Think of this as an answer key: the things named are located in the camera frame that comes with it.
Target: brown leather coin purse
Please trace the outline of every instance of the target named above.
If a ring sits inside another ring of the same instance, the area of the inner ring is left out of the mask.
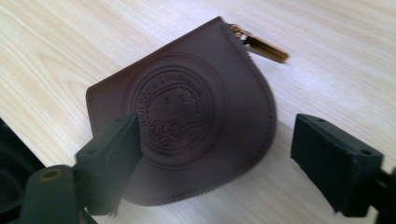
[[[144,157],[128,201],[158,205],[207,192],[268,150],[274,97],[237,37],[246,41],[215,18],[88,88],[93,135],[123,115],[139,117]]]

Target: wooden table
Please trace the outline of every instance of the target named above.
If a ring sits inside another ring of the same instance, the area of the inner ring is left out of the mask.
[[[335,215],[290,159],[297,113],[322,117],[396,165],[396,4],[383,1],[0,2],[0,116],[46,165],[74,164],[91,138],[89,86],[216,16],[290,54],[251,57],[276,97],[270,152],[205,195],[157,207],[122,202],[99,223],[373,223]]]

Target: embossed logo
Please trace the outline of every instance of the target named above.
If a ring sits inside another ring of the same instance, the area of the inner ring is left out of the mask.
[[[160,151],[191,147],[208,131],[213,117],[209,91],[187,69],[168,67],[151,73],[134,96],[141,133]]]

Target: gold zipper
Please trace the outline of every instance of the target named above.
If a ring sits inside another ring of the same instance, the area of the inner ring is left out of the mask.
[[[286,61],[286,59],[288,59],[288,53],[284,52],[283,50],[265,43],[265,41],[254,36],[251,32],[242,30],[236,24],[229,25],[236,38],[242,40],[243,45],[249,45],[252,49],[254,49],[253,52],[256,52],[262,57],[270,59],[277,63],[283,63]]]

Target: light wood grain surface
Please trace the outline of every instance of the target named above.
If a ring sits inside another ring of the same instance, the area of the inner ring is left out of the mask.
[[[217,16],[290,54],[252,54],[276,97],[270,152],[205,195],[157,207],[122,202],[99,223],[373,223],[334,214],[290,159],[295,115],[322,117],[396,165],[396,3],[381,1],[0,2],[0,116],[46,165],[74,164],[91,138],[89,86]]]

